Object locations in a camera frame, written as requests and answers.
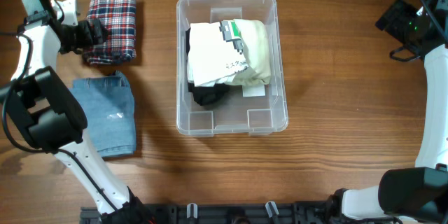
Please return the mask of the blue denim jeans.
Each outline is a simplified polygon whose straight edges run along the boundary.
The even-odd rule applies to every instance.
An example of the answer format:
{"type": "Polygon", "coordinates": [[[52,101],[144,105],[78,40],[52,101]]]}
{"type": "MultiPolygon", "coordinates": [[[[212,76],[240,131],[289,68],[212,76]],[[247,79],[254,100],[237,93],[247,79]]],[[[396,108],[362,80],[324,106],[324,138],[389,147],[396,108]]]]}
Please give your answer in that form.
{"type": "Polygon", "coordinates": [[[98,78],[72,81],[72,95],[87,117],[93,146],[102,157],[133,155],[137,149],[135,100],[120,71],[98,78]]]}

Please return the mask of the cream cloth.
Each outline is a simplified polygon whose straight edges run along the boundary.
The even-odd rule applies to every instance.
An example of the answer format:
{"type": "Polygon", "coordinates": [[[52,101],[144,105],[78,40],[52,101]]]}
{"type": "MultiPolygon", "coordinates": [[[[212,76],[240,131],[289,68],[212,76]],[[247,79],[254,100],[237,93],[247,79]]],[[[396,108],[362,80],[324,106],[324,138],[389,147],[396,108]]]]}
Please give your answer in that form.
{"type": "Polygon", "coordinates": [[[270,67],[269,39],[265,25],[259,20],[234,19],[244,44],[244,56],[248,68],[236,73],[226,85],[268,85],[272,73],[270,67]]]}

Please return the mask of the red navy plaid cloth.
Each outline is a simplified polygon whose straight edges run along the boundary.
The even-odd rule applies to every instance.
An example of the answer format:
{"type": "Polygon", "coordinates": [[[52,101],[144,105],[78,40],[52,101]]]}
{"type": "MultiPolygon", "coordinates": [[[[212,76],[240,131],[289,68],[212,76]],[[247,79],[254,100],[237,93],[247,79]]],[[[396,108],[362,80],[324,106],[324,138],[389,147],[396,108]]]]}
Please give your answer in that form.
{"type": "Polygon", "coordinates": [[[90,0],[86,19],[99,20],[108,32],[105,42],[83,51],[86,63],[118,65],[137,56],[137,0],[90,0]]]}

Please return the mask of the black garment with tape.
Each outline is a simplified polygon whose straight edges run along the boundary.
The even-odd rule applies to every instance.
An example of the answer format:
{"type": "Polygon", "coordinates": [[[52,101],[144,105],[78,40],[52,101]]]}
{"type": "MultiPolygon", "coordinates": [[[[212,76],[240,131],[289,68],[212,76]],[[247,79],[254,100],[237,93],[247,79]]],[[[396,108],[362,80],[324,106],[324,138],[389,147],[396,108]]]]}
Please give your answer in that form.
{"type": "Polygon", "coordinates": [[[212,105],[230,91],[222,70],[229,48],[216,23],[192,24],[185,33],[188,91],[200,106],[212,105]]]}

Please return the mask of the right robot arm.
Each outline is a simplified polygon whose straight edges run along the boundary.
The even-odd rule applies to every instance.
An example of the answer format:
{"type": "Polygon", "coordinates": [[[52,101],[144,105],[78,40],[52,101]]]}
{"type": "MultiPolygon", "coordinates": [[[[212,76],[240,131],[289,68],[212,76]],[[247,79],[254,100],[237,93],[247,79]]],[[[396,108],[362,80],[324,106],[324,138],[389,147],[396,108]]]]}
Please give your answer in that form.
{"type": "Polygon", "coordinates": [[[427,98],[423,139],[411,168],[387,171],[378,185],[340,189],[325,220],[339,223],[447,222],[447,0],[425,0],[421,10],[397,0],[377,21],[423,60],[427,98]]]}

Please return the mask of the white printed shirt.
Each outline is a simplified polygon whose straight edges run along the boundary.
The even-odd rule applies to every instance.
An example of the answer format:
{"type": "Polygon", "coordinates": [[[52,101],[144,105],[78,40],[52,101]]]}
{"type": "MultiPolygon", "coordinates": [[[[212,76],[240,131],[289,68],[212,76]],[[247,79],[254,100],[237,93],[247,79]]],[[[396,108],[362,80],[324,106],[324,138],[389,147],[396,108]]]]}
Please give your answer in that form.
{"type": "Polygon", "coordinates": [[[232,81],[249,67],[233,20],[192,23],[189,46],[188,66],[196,86],[211,86],[222,78],[232,81]]]}

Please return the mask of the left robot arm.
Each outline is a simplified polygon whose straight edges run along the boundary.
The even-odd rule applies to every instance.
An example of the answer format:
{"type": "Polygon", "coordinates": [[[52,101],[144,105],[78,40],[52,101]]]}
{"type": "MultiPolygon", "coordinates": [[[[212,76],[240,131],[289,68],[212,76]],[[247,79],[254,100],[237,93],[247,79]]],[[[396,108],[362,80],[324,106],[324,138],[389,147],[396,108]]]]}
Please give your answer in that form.
{"type": "Polygon", "coordinates": [[[1,122],[11,144],[50,153],[68,167],[95,201],[100,223],[154,223],[155,217],[100,157],[86,134],[81,105],[55,72],[58,54],[81,54],[108,32],[98,20],[78,21],[57,0],[22,0],[27,13],[13,32],[21,45],[17,69],[1,87],[1,122]]]}

